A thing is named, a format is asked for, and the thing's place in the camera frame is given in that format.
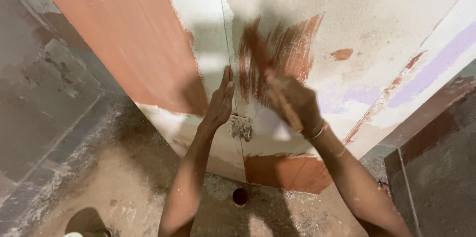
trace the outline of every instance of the bracelet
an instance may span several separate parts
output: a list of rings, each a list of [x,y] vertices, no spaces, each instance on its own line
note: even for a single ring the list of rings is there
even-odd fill
[[[315,136],[313,137],[310,137],[310,138],[306,138],[307,141],[310,141],[310,140],[313,140],[315,139],[316,137],[319,137],[319,135],[322,133],[322,131],[324,131],[324,126],[326,124],[326,121],[323,119],[324,123],[322,123],[322,127],[321,127],[321,130],[319,130],[319,133],[317,133]]]

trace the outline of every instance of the wooden brush handle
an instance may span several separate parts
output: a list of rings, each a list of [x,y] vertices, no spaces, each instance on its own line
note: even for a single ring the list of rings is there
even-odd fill
[[[279,103],[281,104],[281,107],[283,108],[284,115],[289,121],[289,124],[291,127],[297,131],[301,132],[304,129],[304,126],[301,123],[301,119],[297,115],[297,113],[294,111],[293,106],[291,103],[288,101],[288,99],[279,91],[276,93],[277,99],[279,100]]]

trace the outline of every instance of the door hinge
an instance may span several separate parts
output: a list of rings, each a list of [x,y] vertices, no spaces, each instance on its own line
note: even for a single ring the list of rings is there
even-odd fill
[[[251,124],[249,117],[231,115],[228,123],[228,133],[235,138],[242,137],[246,142],[251,140]]]

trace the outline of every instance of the purple paint patch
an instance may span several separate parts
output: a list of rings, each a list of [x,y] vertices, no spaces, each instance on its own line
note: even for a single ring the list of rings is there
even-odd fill
[[[360,86],[359,88],[351,86],[343,95],[342,100],[339,94],[324,93],[319,96],[317,93],[319,109],[323,114],[344,114],[347,111],[344,103],[347,101],[357,101],[372,105],[380,96],[380,87]]]
[[[430,86],[438,76],[455,63],[456,59],[476,42],[476,21],[456,35],[433,60],[423,67],[416,77],[409,81],[398,91],[388,103],[389,107],[395,108],[420,94]]]
[[[372,105],[380,96],[380,87],[363,86],[361,89],[349,87],[342,98],[342,102],[356,100],[368,105]]]

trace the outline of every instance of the paint can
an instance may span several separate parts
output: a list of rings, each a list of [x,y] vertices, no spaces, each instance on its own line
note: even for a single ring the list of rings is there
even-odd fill
[[[233,202],[237,207],[244,207],[248,202],[248,192],[243,188],[237,188],[233,192]]]
[[[110,229],[104,228],[104,229],[98,230],[94,233],[90,233],[90,232],[83,232],[83,233],[70,232],[70,233],[64,235],[63,237],[114,237],[114,235],[112,234],[112,231]]]

